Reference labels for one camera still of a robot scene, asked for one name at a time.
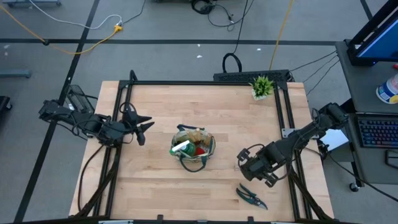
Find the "potted plant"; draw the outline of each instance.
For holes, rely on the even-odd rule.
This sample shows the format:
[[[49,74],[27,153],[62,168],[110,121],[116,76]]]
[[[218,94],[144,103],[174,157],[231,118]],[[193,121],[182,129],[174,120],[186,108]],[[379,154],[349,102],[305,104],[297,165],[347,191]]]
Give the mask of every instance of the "potted plant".
[[[262,100],[268,95],[271,95],[272,91],[274,90],[273,84],[274,82],[269,81],[268,77],[255,78],[254,83],[250,83],[250,85],[253,87],[251,92],[254,100]]]

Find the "wooden tabletop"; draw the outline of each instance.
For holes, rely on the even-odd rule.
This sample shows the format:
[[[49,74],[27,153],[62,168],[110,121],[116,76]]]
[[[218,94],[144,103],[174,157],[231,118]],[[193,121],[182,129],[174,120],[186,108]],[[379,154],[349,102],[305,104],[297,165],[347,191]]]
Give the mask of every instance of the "wooden tabletop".
[[[288,87],[294,122],[301,128],[312,121],[303,84],[288,83]],[[118,82],[103,82],[96,113],[112,114],[117,90]],[[288,127],[282,92],[280,98]],[[287,179],[269,188],[264,181],[247,181],[237,167],[236,156],[244,147],[280,139],[274,96],[254,101],[250,86],[134,85],[131,103],[139,115],[152,116],[155,125],[145,133],[145,146],[135,140],[123,145],[111,218],[154,220],[162,214],[165,220],[245,221],[252,216],[255,221],[294,221]],[[200,172],[187,172],[169,154],[178,124],[204,127],[216,139],[215,153]],[[82,167],[99,146],[96,139],[88,141]],[[317,150],[314,141],[307,147]],[[103,156],[104,150],[88,165],[82,205],[98,186]],[[319,156],[303,151],[302,161],[308,191],[332,217]],[[285,172],[283,167],[276,174],[280,177]],[[239,183],[256,193],[269,210],[242,200],[235,192]],[[77,213],[77,187],[78,183],[70,214]],[[100,214],[107,196],[106,190]],[[304,217],[302,203],[300,213]]]

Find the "keyboard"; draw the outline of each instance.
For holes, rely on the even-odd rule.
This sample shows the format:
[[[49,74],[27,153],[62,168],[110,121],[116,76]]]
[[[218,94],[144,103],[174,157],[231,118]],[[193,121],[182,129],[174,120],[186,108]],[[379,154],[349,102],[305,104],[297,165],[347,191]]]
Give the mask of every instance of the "keyboard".
[[[361,114],[356,124],[362,147],[398,149],[398,116]]]
[[[254,82],[254,78],[259,76],[268,77],[270,81],[287,82],[290,80],[288,70],[271,70],[258,72],[235,72],[235,73],[217,73],[213,75],[214,81],[218,82]]]

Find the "gardening shears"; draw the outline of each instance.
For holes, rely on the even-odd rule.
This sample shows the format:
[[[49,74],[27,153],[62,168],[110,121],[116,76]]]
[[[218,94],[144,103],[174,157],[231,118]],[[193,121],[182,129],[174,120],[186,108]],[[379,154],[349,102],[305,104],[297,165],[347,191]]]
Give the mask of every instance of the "gardening shears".
[[[238,188],[236,188],[236,193],[245,201],[249,202],[252,205],[256,205],[260,208],[264,208],[266,210],[268,210],[267,205],[260,200],[259,198],[257,198],[255,193],[252,193],[249,189],[245,188],[245,186],[243,186],[242,184],[239,184],[241,186],[241,188],[246,192],[242,192],[241,190],[239,190]]]

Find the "gray carpet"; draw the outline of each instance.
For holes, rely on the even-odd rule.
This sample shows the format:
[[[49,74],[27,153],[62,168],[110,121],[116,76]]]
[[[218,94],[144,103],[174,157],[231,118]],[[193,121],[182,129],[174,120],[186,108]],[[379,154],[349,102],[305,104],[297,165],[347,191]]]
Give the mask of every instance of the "gray carpet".
[[[375,13],[385,0],[367,0]],[[44,9],[55,17],[85,23],[93,0],[62,1],[63,6],[46,5]],[[244,1],[220,1],[236,18],[243,10]],[[257,0],[244,21],[242,39],[275,40],[287,10],[288,0]],[[93,25],[107,15],[119,13],[123,18],[135,15],[142,1],[101,0]],[[45,38],[79,39],[80,27],[59,24],[35,9],[16,7],[10,11],[26,26]],[[214,20],[223,23],[223,12],[215,12]],[[5,13],[0,12],[0,39],[31,38]],[[287,21],[283,40],[342,40],[351,38],[366,23],[367,18],[360,0],[296,0]],[[102,39],[113,30],[117,19],[112,18],[104,27],[91,30],[89,39]],[[144,12],[137,20],[124,26],[116,39],[236,39],[239,26],[228,32],[209,24],[206,16],[196,14],[186,1],[147,0]],[[59,44],[75,51],[77,44]],[[140,80],[212,80],[221,72],[221,61],[234,45],[164,44],[164,45],[99,45],[82,55],[73,83],[90,95],[97,95],[103,80],[127,79],[134,69]],[[273,45],[240,45],[237,55],[245,71],[267,70]],[[334,51],[333,46],[281,45],[273,69],[293,69]],[[44,100],[58,98],[73,56],[44,47],[42,44],[0,44],[0,68],[26,68],[32,78],[5,78],[0,80],[0,95],[12,98],[14,108],[0,126],[0,223],[12,222],[35,160],[43,143],[48,124],[37,119]],[[301,82],[326,60],[294,71]],[[305,89],[314,87],[326,72],[325,66],[305,82]],[[236,71],[232,60],[227,70]],[[333,67],[322,82],[308,96],[310,107],[320,108],[328,102],[343,103],[350,97],[341,67]],[[85,142],[62,128],[57,128],[25,221],[65,218],[69,213],[75,184],[80,169]],[[395,202],[369,187],[358,193],[349,191],[353,181],[332,161],[325,161],[325,175],[335,217],[347,222],[396,223]],[[378,185],[398,196],[398,187]]]

